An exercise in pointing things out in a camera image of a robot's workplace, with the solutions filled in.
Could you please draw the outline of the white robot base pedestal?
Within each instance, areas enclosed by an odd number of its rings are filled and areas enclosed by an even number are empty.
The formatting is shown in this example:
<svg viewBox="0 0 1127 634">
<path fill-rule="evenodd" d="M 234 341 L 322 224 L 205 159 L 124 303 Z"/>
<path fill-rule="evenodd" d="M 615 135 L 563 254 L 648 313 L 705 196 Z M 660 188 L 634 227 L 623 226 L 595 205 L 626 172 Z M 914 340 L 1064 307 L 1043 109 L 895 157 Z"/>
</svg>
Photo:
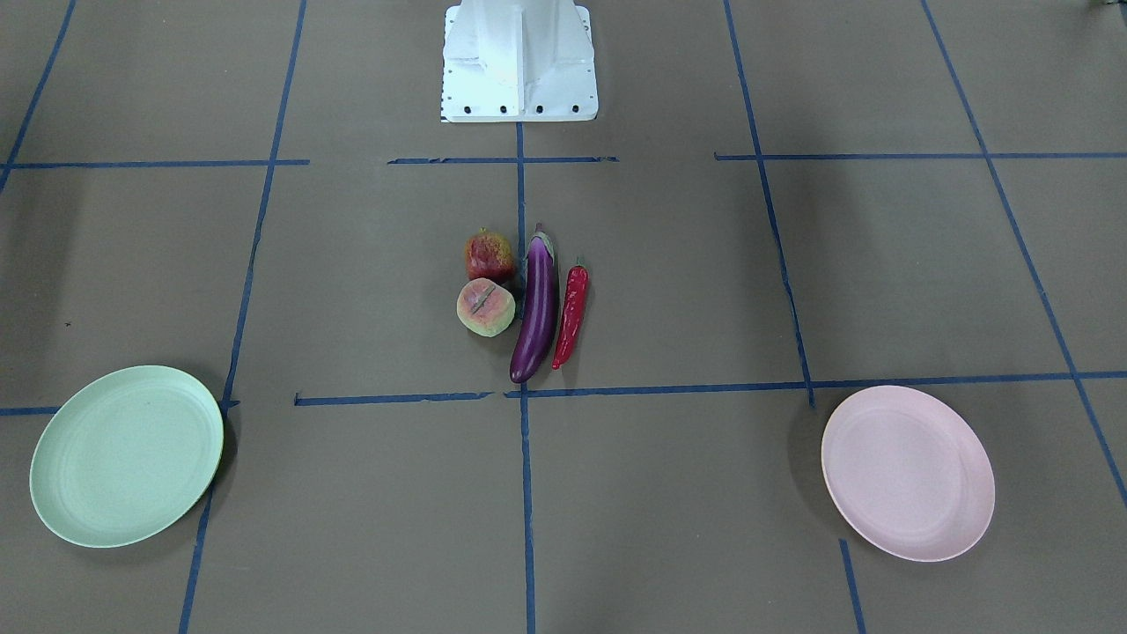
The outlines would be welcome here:
<svg viewBox="0 0 1127 634">
<path fill-rule="evenodd" d="M 592 20 L 574 1 L 462 1 L 443 20 L 440 120 L 587 122 L 600 101 Z"/>
</svg>

